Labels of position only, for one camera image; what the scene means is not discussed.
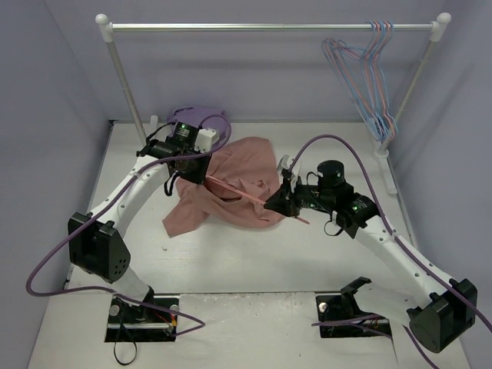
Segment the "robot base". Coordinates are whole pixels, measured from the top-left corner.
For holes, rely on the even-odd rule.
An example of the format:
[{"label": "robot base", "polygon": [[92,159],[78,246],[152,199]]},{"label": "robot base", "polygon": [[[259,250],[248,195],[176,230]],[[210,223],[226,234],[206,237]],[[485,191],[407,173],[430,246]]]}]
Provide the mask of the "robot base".
[{"label": "robot base", "polygon": [[[153,304],[175,310],[178,298],[154,296]],[[163,311],[146,309],[144,317],[141,311],[135,312],[119,298],[111,300],[105,342],[174,342],[178,317]]]},{"label": "robot base", "polygon": [[[342,301],[339,294],[320,295],[316,297],[317,318],[319,321],[342,321],[345,319],[357,319],[357,317],[369,315],[358,311],[355,313],[347,308],[347,304]],[[391,335],[389,321],[383,319],[379,321],[361,321],[362,327],[367,327],[381,333]],[[377,337],[379,334],[364,331],[352,325],[340,325],[337,327],[320,327],[321,338],[347,338],[347,337]]]}]

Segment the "white corner joint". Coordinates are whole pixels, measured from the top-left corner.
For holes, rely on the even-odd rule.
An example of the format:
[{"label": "white corner joint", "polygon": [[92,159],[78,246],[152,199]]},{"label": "white corner joint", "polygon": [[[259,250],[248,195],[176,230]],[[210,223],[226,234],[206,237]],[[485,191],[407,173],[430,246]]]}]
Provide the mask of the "white corner joint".
[{"label": "white corner joint", "polygon": [[95,16],[95,22],[99,25],[102,38],[106,43],[113,42],[113,28],[106,14],[97,14]]},{"label": "white corner joint", "polygon": [[148,125],[149,132],[153,132],[157,129],[157,125],[159,124],[159,117],[157,115],[151,115],[151,121]]},{"label": "white corner joint", "polygon": [[432,42],[439,42],[440,38],[443,37],[443,33],[449,22],[451,22],[451,14],[440,13],[437,16],[437,20],[432,22],[432,33],[429,40]]},{"label": "white corner joint", "polygon": [[391,173],[390,164],[388,163],[389,151],[386,149],[382,149],[381,143],[373,140],[374,143],[374,156],[377,161],[377,165],[379,166],[379,170],[381,171],[381,175],[384,180],[384,187],[386,188],[386,192],[388,194],[397,194],[398,189],[396,184],[394,183],[393,173]]}]

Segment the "purple cloth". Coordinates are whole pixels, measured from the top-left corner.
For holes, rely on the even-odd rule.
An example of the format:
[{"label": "purple cloth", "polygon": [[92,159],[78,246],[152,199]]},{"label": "purple cloth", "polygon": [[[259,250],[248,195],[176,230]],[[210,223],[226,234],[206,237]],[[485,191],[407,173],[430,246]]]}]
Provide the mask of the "purple cloth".
[{"label": "purple cloth", "polygon": [[[198,106],[191,106],[188,108],[181,108],[175,110],[171,116],[168,118],[168,122],[180,121],[186,123],[187,125],[192,125],[193,127],[198,127],[200,122],[204,120],[209,115],[224,115],[225,111],[220,108],[202,108]],[[219,117],[213,117],[208,119],[204,124],[204,128],[212,128],[216,130],[221,138],[225,136],[225,132],[228,129],[227,124],[224,119]],[[175,126],[172,128],[172,133],[175,133]]]}]

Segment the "screw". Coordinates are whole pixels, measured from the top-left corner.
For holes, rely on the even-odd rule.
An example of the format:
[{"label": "screw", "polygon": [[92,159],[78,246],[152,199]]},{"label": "screw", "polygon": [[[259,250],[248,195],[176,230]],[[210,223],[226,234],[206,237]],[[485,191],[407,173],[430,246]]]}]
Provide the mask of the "screw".
[{"label": "screw", "polygon": [[120,312],[120,307],[118,305],[111,305],[109,308],[109,315],[115,317]]},{"label": "screw", "polygon": [[319,309],[320,313],[324,313],[326,310],[328,310],[328,304],[326,302],[321,302],[317,308]]}]

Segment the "white table surface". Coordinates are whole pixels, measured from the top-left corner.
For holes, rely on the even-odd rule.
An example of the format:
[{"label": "white table surface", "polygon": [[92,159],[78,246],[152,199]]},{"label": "white table surface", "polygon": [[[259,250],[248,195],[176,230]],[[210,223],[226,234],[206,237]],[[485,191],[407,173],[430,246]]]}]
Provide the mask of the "white table surface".
[{"label": "white table surface", "polygon": [[[268,138],[277,159],[295,155],[315,135],[340,135],[362,157],[383,208],[394,226],[407,236],[400,205],[384,190],[383,177],[372,156],[373,146],[365,125],[359,123],[233,124],[231,140],[248,136]],[[114,127],[92,206],[103,201],[135,163],[140,148],[133,125]],[[315,171],[319,163],[336,159],[345,164],[346,179],[356,191],[369,190],[351,153],[334,140],[315,142],[302,156],[302,171]],[[323,232],[327,217],[303,210],[311,224],[285,219],[264,230],[244,229],[210,217],[198,230],[170,239],[162,219],[178,203],[159,188],[143,206],[125,235],[131,266],[158,293],[221,293],[339,291],[365,276],[383,287],[401,288],[393,273],[368,249],[343,234]],[[75,268],[70,287],[101,284]]]},{"label": "white table surface", "polygon": [[[385,211],[406,234],[397,199],[385,194],[363,125],[240,124],[234,125],[233,139],[269,138],[279,158],[295,154],[306,140],[326,132],[347,139],[361,154]],[[135,128],[116,125],[94,204],[131,168],[137,149]],[[344,162],[347,180],[359,192],[368,193],[354,159],[337,142],[314,144],[303,157],[303,172],[329,158]],[[263,231],[210,218],[197,231],[170,240],[161,219],[177,200],[156,191],[131,224],[125,242],[133,254],[133,268],[158,292],[237,293],[182,294],[181,311],[199,317],[207,326],[174,343],[138,344],[138,359],[130,368],[428,368],[401,327],[392,326],[393,344],[384,337],[321,339],[319,330],[311,327],[317,313],[315,295],[309,291],[337,291],[361,275],[385,287],[402,287],[367,249],[346,237],[325,236],[321,214],[303,213],[311,225],[286,219]],[[72,287],[97,283],[74,270]],[[248,291],[299,292],[241,293]],[[120,368],[113,358],[113,345],[104,343],[110,300],[111,296],[97,292],[50,298],[29,369]],[[181,319],[178,330],[192,324]],[[125,360],[133,347],[118,344],[118,353]],[[429,356],[441,369],[469,368],[459,341]]]}]

